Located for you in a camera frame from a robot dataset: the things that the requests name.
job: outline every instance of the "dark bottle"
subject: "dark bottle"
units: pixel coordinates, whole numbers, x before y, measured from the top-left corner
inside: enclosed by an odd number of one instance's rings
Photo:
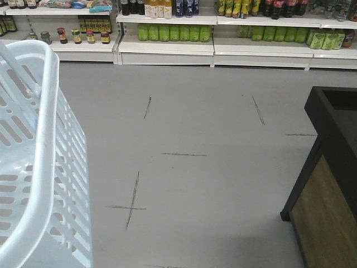
[[[308,0],[298,0],[295,14],[299,15],[299,16],[304,15],[307,3],[308,3]]]
[[[144,3],[144,0],[138,0],[138,12],[139,12],[139,15],[145,15],[145,3]]]
[[[270,15],[272,14],[272,9],[273,9],[273,0],[266,0],[265,1],[265,8],[263,11],[263,15],[266,17],[270,17]]]
[[[286,4],[284,5],[284,10],[282,11],[282,15],[285,18],[291,18],[292,15],[295,14],[296,2],[297,0],[287,0]]]
[[[280,12],[281,12],[283,5],[284,5],[284,0],[274,0],[273,12],[272,12],[273,20],[279,19]]]
[[[130,0],[130,13],[137,14],[138,13],[138,1]]]
[[[128,0],[120,0],[122,4],[122,14],[127,16],[130,14],[130,6]]]

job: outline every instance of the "basket handle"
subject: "basket handle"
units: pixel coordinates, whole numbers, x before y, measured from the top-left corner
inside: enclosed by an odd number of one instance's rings
[[[36,84],[25,69],[17,62],[12,53],[6,48],[3,42],[0,42],[0,56],[7,62],[7,64],[14,70],[20,80],[28,87],[32,94],[37,97],[40,96],[41,87]]]

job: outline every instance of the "green package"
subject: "green package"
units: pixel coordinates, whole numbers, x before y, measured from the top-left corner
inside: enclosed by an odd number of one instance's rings
[[[190,26],[190,41],[191,42],[200,41],[200,26],[198,25]]]
[[[340,49],[341,48],[341,45],[342,43],[344,42],[344,39],[345,39],[345,32],[343,29],[338,29],[336,31],[336,34],[337,34],[337,38],[336,38],[336,41],[335,41],[335,45],[332,49]]]
[[[253,26],[252,27],[252,40],[261,41],[263,39],[264,26]]]
[[[248,37],[248,26],[246,25],[238,25],[238,38],[247,38]]]
[[[158,28],[158,36],[161,42],[170,40],[170,27],[169,25],[160,25]]]
[[[299,27],[296,31],[295,42],[305,43],[307,35],[308,35],[308,28]]]
[[[139,41],[149,40],[149,29],[146,24],[138,25],[138,39]]]
[[[316,32],[316,28],[311,28],[308,32],[307,39],[306,39],[306,45],[310,46],[312,42],[312,38],[314,33]]]
[[[324,43],[322,44],[322,49],[324,50],[331,50],[335,46],[335,42],[337,39],[337,34],[335,31],[330,30],[325,33],[325,40]]]
[[[211,40],[211,26],[202,25],[200,29],[200,42],[208,42]]]
[[[275,36],[276,26],[266,26],[264,30],[264,41],[273,41]]]
[[[321,49],[322,44],[324,43],[324,39],[325,39],[325,32],[323,30],[316,30],[313,33],[310,48]]]
[[[158,26],[157,25],[149,26],[149,40],[158,41]]]
[[[275,37],[274,41],[275,42],[282,42],[284,41],[285,35],[286,35],[287,27],[277,27],[277,30],[275,31]]]
[[[297,27],[287,27],[284,41],[285,42],[294,42],[297,32]]]
[[[252,38],[252,31],[253,31],[253,26],[249,25],[248,26],[247,38]]]
[[[190,27],[187,25],[180,26],[180,41],[189,41],[190,39]]]
[[[179,25],[170,25],[170,41],[180,40],[180,27]]]

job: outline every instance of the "black floor mark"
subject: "black floor mark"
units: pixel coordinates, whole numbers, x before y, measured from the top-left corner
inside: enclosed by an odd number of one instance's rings
[[[131,205],[131,208],[130,208],[129,217],[128,217],[128,221],[127,221],[127,225],[126,225],[125,231],[128,230],[129,222],[130,222],[130,219],[132,218],[133,208],[134,208],[134,203],[135,203],[135,197],[136,197],[136,191],[137,191],[137,188],[138,188],[138,183],[139,183],[139,171],[138,171],[138,175],[137,175],[136,181],[135,181],[132,205]]]
[[[149,114],[150,103],[151,103],[151,97],[149,97],[149,102],[148,102],[148,104],[147,104],[147,108],[146,108],[146,112],[145,112],[145,115],[144,115],[144,119],[145,119],[146,116]]]
[[[207,156],[207,155],[197,155],[197,154],[171,154],[169,152],[162,152],[162,155],[179,155],[179,156]]]
[[[253,99],[253,101],[254,101],[255,108],[257,109],[259,119],[260,119],[261,123],[262,123],[263,125],[265,125],[266,123],[264,122],[263,115],[262,115],[262,113],[261,113],[261,111],[260,111],[260,109],[259,109],[259,107],[258,107],[258,105],[257,105],[257,102],[255,101],[253,95],[252,95],[252,99]]]
[[[285,134],[285,136],[317,136],[317,134]]]
[[[122,209],[146,209],[146,208],[131,208],[131,207],[123,207],[121,205],[108,205],[108,208],[122,208]]]

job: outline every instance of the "bottle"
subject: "bottle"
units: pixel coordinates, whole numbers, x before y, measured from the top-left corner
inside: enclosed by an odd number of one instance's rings
[[[164,12],[163,12],[163,17],[164,18],[172,18],[172,2],[171,0],[165,0],[164,2]]]
[[[297,0],[287,0],[284,12],[282,12],[285,18],[291,18],[295,14]]]
[[[94,44],[95,43],[95,36],[93,31],[87,31],[86,33],[87,36],[87,42],[89,44]]]
[[[273,0],[266,0],[266,5],[263,11],[263,15],[266,17],[270,17],[272,14],[272,10],[273,10]]]
[[[41,40],[49,45],[52,44],[52,38],[47,31],[41,32]]]
[[[82,38],[80,37],[80,31],[78,29],[72,30],[73,41],[75,44],[82,43]]]
[[[129,6],[128,0],[120,0],[120,3],[122,5],[122,14],[124,16],[129,15],[130,14],[130,6]]]
[[[61,44],[67,44],[68,43],[68,39],[66,36],[66,31],[64,28],[57,28],[57,33],[60,36],[60,43]]]
[[[137,14],[138,13],[138,1],[130,0],[130,13]]]
[[[307,4],[308,4],[308,0],[298,0],[295,14],[299,16],[304,15]]]
[[[165,0],[157,0],[157,17],[163,18],[165,12]]]
[[[150,17],[151,18],[157,18],[157,1],[156,0],[150,0]]]
[[[274,0],[273,4],[273,12],[272,12],[272,19],[277,20],[280,16],[280,11],[283,7],[284,0]]]
[[[150,0],[144,0],[145,17],[150,17]]]
[[[102,44],[109,44],[110,43],[109,32],[107,32],[107,31],[101,32],[100,40],[102,41]]]

